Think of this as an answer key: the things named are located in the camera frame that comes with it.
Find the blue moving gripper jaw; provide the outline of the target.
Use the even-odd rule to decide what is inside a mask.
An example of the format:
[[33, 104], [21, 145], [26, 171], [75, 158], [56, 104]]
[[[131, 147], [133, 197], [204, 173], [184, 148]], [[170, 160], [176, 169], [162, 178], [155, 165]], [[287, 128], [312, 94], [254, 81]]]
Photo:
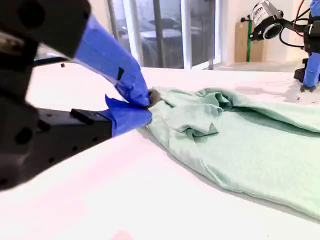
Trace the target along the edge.
[[306, 90], [312, 92], [319, 81], [320, 75], [320, 54], [312, 53], [307, 61], [307, 66], [304, 73], [303, 83], [300, 87], [300, 91]]
[[30, 72], [44, 45], [106, 78], [129, 103], [150, 103], [138, 62], [96, 20], [86, 0], [3, 0], [0, 31], [7, 43], [0, 52], [2, 69]]

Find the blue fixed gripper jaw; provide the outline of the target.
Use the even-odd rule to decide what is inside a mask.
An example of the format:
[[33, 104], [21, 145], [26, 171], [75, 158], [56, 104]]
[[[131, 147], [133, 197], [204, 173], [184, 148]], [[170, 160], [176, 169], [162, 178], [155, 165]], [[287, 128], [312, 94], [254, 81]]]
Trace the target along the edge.
[[24, 174], [36, 176], [48, 168], [104, 141], [147, 125], [151, 112], [125, 101], [105, 98], [106, 110], [40, 109], [33, 149]]

